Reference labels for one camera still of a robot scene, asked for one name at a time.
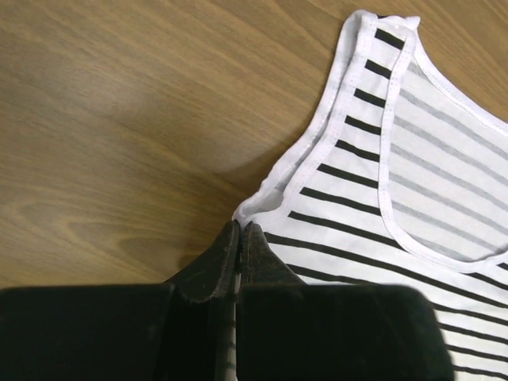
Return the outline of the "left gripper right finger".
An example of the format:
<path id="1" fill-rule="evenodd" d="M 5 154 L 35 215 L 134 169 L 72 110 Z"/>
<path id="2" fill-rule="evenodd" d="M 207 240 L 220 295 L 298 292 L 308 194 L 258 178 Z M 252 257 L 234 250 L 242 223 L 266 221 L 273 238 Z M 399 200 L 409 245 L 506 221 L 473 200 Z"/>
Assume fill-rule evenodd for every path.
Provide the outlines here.
<path id="1" fill-rule="evenodd" d="M 429 301 L 400 285 L 307 285 L 244 230 L 236 305 L 240 380 L 450 380 Z"/>

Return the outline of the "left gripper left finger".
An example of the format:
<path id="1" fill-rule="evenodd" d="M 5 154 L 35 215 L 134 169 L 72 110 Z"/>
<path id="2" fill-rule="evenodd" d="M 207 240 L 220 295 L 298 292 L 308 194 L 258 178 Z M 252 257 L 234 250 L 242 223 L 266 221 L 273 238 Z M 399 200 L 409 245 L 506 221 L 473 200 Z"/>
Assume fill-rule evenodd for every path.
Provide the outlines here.
<path id="1" fill-rule="evenodd" d="M 4 380 L 234 380 L 240 227 L 165 282 L 1 292 Z"/>

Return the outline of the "black white striped tank top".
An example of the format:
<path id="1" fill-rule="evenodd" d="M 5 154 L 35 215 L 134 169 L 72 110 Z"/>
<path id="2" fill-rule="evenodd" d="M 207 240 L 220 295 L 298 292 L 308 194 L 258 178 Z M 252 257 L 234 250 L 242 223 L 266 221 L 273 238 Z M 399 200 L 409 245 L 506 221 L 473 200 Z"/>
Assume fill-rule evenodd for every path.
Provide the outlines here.
<path id="1" fill-rule="evenodd" d="M 458 380 L 507 377 L 507 124 L 433 65 L 418 17 L 357 10 L 315 114 L 234 218 L 307 283 L 396 283 Z"/>

